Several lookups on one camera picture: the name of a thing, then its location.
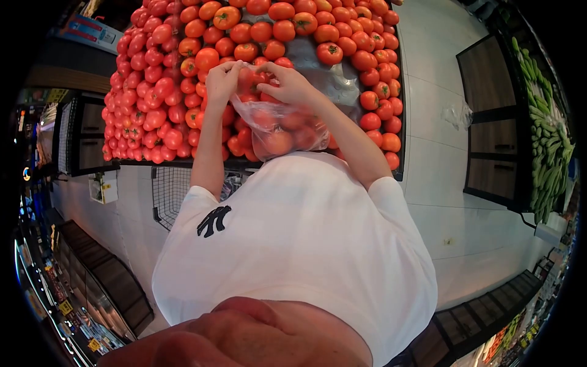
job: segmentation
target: black shirt logo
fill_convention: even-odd
[[[217,207],[213,211],[209,212],[206,218],[204,218],[204,220],[202,221],[202,223],[198,225],[198,236],[202,234],[204,228],[208,228],[206,230],[206,233],[204,234],[204,238],[210,237],[214,234],[214,219],[216,219],[216,229],[218,231],[224,231],[224,225],[222,224],[222,220],[224,219],[226,213],[228,213],[231,210],[231,207],[225,206]]]

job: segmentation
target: white tile floor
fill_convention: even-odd
[[[406,100],[406,158],[401,183],[436,268],[438,309],[459,304],[534,266],[549,246],[504,207],[463,194],[467,133],[440,119],[463,101],[455,55],[487,34],[451,0],[410,0],[400,15]],[[55,186],[53,202],[125,261],[156,310],[148,335],[167,326],[153,301],[151,274],[167,231],[153,220],[150,168],[123,166],[119,199],[90,201],[86,177]]]

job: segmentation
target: produce display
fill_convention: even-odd
[[[512,37],[512,45],[524,74],[528,89],[532,131],[532,200],[530,208],[534,222],[548,221],[554,203],[565,192],[568,166],[574,144],[568,136],[565,117],[559,109],[551,83],[546,79],[536,60],[529,57],[527,49],[520,49]]]
[[[207,105],[208,71],[233,60],[255,66],[272,61],[293,68],[285,57],[288,42],[307,36],[315,41],[320,63],[335,68],[347,58],[358,70],[365,91],[357,101],[364,111],[356,122],[381,148],[390,168],[399,167],[396,153],[402,142],[397,133],[402,121],[398,115],[403,104],[398,98],[400,69],[394,51],[399,47],[394,35],[399,17],[385,0],[143,0],[130,20],[133,26],[117,45],[117,71],[104,98],[104,160],[145,159],[159,164],[195,157]],[[249,90],[238,94],[241,102],[282,104],[256,90],[258,83],[269,81],[265,73],[254,73],[250,79]],[[224,160],[232,156],[259,161],[253,121],[244,117],[236,114],[231,103],[226,106]],[[304,144],[329,135],[325,131],[317,136],[320,130],[314,129],[314,136],[309,136],[305,127],[277,123],[270,134],[280,142],[297,142],[290,149],[327,145],[344,159],[332,136],[324,144]],[[275,149],[271,156],[288,151]]]

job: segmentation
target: plastic bag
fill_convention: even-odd
[[[461,126],[467,131],[471,126],[471,122],[473,122],[473,111],[463,99],[460,107],[456,105],[444,107],[440,117],[452,124],[457,131]]]
[[[251,128],[253,151],[257,158],[265,162],[296,150],[326,149],[330,133],[326,125],[311,111],[279,101],[242,102],[241,98],[245,99],[245,95],[249,99],[250,93],[257,94],[256,83],[279,85],[277,80],[270,80],[265,73],[255,74],[251,65],[247,64],[239,75],[237,94],[230,101]]]

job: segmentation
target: sign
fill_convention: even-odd
[[[65,300],[62,304],[60,304],[59,309],[61,310],[63,316],[73,311],[73,307],[71,306],[68,300]]]
[[[92,340],[90,340],[90,344],[87,345],[87,347],[90,348],[92,352],[97,351],[98,349],[100,349],[101,346],[102,345],[98,343],[96,338],[92,338]]]

